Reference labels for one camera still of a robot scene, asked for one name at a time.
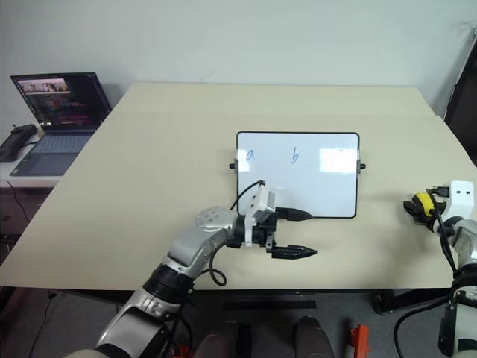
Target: laptop keyboard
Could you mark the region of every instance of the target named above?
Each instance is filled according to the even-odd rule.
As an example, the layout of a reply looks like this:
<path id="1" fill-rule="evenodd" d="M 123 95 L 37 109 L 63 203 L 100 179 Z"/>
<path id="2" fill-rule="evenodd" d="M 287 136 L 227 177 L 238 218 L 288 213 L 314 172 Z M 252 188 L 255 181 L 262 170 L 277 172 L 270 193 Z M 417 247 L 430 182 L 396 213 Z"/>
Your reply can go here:
<path id="1" fill-rule="evenodd" d="M 46 136 L 32 153 L 79 153 L 91 136 Z"/>

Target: whiteboard frame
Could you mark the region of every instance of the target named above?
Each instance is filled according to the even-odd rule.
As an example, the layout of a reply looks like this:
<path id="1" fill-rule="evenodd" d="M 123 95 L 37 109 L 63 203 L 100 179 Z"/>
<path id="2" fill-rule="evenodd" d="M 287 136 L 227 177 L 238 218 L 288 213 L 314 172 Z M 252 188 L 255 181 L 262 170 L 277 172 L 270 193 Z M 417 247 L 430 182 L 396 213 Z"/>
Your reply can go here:
<path id="1" fill-rule="evenodd" d="M 313 216 L 315 219 L 352 219 L 356 217 L 356 213 L 358 211 L 358 177 L 361 172 L 360 165 L 361 165 L 361 151 L 360 151 L 360 144 L 361 138 L 357 132 L 290 132 L 290 131 L 239 131 L 236 134 L 236 155 L 239 150 L 239 135 L 242 133 L 256 133 L 256 134 L 355 134 L 358 138 L 357 142 L 357 151 L 358 151 L 358 159 L 356 161 L 356 186 L 355 186 L 355 208 L 354 214 L 352 216 Z M 236 197 L 240 195 L 239 192 L 239 162 L 235 159 L 236 162 Z M 240 201 L 237 202 L 237 211 L 240 212 Z"/>

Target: black cable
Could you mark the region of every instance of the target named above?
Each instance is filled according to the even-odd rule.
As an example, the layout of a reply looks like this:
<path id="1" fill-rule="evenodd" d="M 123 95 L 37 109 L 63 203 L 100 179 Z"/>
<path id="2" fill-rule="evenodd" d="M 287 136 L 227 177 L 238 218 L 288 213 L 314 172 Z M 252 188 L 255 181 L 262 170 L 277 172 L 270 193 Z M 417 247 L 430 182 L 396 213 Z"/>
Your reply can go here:
<path id="1" fill-rule="evenodd" d="M 439 222 L 439 229 L 440 229 L 440 247 L 442 248 L 442 252 L 444 253 L 447 262 L 449 263 L 452 272 L 456 270 L 454 259 L 452 258 L 452 252 L 450 251 L 449 240 L 447 237 L 447 232 L 444 227 L 444 223 L 442 221 L 442 216 L 440 215 L 439 208 L 437 207 L 437 202 L 434 198 L 434 194 L 430 189 L 426 189 L 427 194 L 431 197 L 432 204 L 434 205 L 434 212 L 437 216 L 437 221 Z"/>
<path id="2" fill-rule="evenodd" d="M 264 180 L 258 180 L 258 181 L 256 181 L 255 183 L 253 183 L 253 184 L 247 186 L 247 187 L 240 193 L 240 195 L 237 197 L 237 199 L 233 202 L 233 204 L 232 204 L 232 206 L 230 207 L 230 209 L 233 210 L 233 208 L 237 206 L 237 213 L 238 213 L 238 212 L 239 212 L 238 203 L 239 203 L 240 198 L 241 198 L 242 196 L 244 196 L 244 194 L 245 194 L 248 190 L 252 189 L 255 185 L 259 185 L 259 184 L 265 185 L 265 181 L 264 181 Z"/>
<path id="3" fill-rule="evenodd" d="M 216 268 L 214 268 L 214 259 L 215 259 L 215 255 L 218 253 L 218 251 L 223 248 L 224 246 L 226 245 L 226 242 L 224 242 L 223 244 L 220 244 L 214 252 L 212 252 L 212 255 L 210 255 L 210 260 L 209 260 L 209 268 L 206 269 L 206 270 L 203 270 L 199 276 L 201 276 L 202 274 L 205 274 L 207 272 L 210 273 L 210 278 L 212 278 L 212 281 L 215 282 L 215 284 L 217 284 L 218 286 L 221 286 L 221 287 L 224 287 L 225 285 L 227 285 L 227 277 L 225 276 L 225 274 L 220 271 L 220 270 L 217 270 Z M 215 275 L 218 274 L 221 278 L 222 278 L 222 281 L 220 281 Z"/>
<path id="4" fill-rule="evenodd" d="M 25 208 L 23 207 L 23 205 L 20 204 L 20 202 L 18 201 L 18 198 L 16 197 L 15 188 L 13 187 L 12 184 L 10 184 L 10 181 L 7 181 L 7 184 L 10 186 L 10 188 L 12 188 L 13 198 L 15 199 L 16 203 L 19 205 L 20 209 L 22 209 L 23 216 L 25 217 L 25 220 L 26 220 L 26 221 L 28 222 L 28 224 L 29 224 L 29 223 L 30 223 L 30 219 L 28 218 L 28 215 L 27 215 L 27 212 L 25 211 Z"/>
<path id="5" fill-rule="evenodd" d="M 51 305 L 51 302 L 53 301 L 53 298 L 55 298 L 57 296 L 57 294 L 54 293 L 54 292 L 51 292 L 50 289 L 47 289 L 47 290 L 48 290 L 48 304 L 46 305 L 45 313 L 43 314 L 42 324 L 40 325 L 40 328 L 38 329 L 37 335 L 35 336 L 35 340 L 33 341 L 32 345 L 31 345 L 30 353 L 28 353 L 28 358 L 31 358 L 31 355 L 33 354 L 35 346 L 38 343 L 38 338 L 43 333 L 43 329 L 45 328 L 45 324 L 46 324 L 46 317 L 48 315 L 48 308 L 50 308 L 50 305 Z"/>
<path id="6" fill-rule="evenodd" d="M 181 313 L 182 313 L 182 307 L 179 308 L 179 312 L 177 312 L 176 314 L 174 323 L 172 324 L 171 332 L 169 333 L 169 340 L 167 341 L 167 345 L 165 346 L 164 351 L 162 351 L 161 358 L 166 358 L 169 356 L 169 351 L 171 350 L 172 343 L 174 342 L 174 337 L 176 335 L 177 326 L 179 325 L 179 319 L 180 319 Z"/>
<path id="7" fill-rule="evenodd" d="M 38 143 L 38 141 L 25 143 L 24 145 L 20 146 L 20 148 L 26 147 L 27 145 L 30 145 L 30 144 L 37 144 L 37 143 Z"/>
<path id="8" fill-rule="evenodd" d="M 189 335 L 189 339 L 188 339 L 188 342 L 187 342 L 187 347 L 189 348 L 189 350 L 187 351 L 187 355 L 186 355 L 186 358 L 189 358 L 191 356 L 191 353 L 192 353 L 192 345 L 194 344 L 194 335 L 192 333 L 191 325 L 186 321 L 186 318 L 184 317 L 184 315 L 182 313 L 180 314 L 180 321 L 182 322 L 182 324 L 186 328 L 187 334 Z"/>
<path id="9" fill-rule="evenodd" d="M 433 304 L 407 312 L 405 315 L 402 315 L 401 318 L 397 320 L 396 324 L 394 325 L 394 345 L 396 346 L 396 351 L 397 351 L 397 354 L 399 355 L 399 358 L 404 358 L 404 356 L 402 355 L 401 347 L 399 346 L 399 337 L 398 337 L 399 326 L 407 318 L 411 317 L 412 315 L 416 315 L 418 313 L 429 311 L 439 306 L 442 306 L 448 300 L 449 300 L 449 296 L 446 296 L 445 298 L 441 298 L 440 300 L 435 301 Z"/>

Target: red object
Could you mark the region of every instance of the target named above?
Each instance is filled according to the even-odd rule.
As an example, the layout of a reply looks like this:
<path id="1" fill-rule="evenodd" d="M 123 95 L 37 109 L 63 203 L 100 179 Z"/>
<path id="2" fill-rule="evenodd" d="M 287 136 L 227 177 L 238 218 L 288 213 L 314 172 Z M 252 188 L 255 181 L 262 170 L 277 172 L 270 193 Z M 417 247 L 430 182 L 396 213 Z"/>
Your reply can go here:
<path id="1" fill-rule="evenodd" d="M 177 345 L 174 348 L 174 353 L 172 354 L 173 358 L 187 358 L 189 357 L 189 347 L 186 347 L 185 345 Z"/>
<path id="2" fill-rule="evenodd" d="M 355 348 L 355 358 L 366 358 L 370 351 L 367 341 L 370 337 L 370 329 L 364 324 L 358 324 L 351 330 L 351 345 Z"/>

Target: whiteboard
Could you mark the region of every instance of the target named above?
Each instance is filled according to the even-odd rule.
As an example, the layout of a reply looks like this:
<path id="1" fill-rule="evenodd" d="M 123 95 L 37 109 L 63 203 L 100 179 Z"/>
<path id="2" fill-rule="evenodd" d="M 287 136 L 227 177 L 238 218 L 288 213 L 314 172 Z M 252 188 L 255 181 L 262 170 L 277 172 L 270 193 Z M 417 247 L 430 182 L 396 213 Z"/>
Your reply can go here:
<path id="1" fill-rule="evenodd" d="M 315 217 L 352 218 L 358 168 L 357 133 L 237 133 L 237 194 L 263 179 L 276 194 L 277 207 Z M 249 190 L 238 203 L 241 214 L 253 193 Z"/>

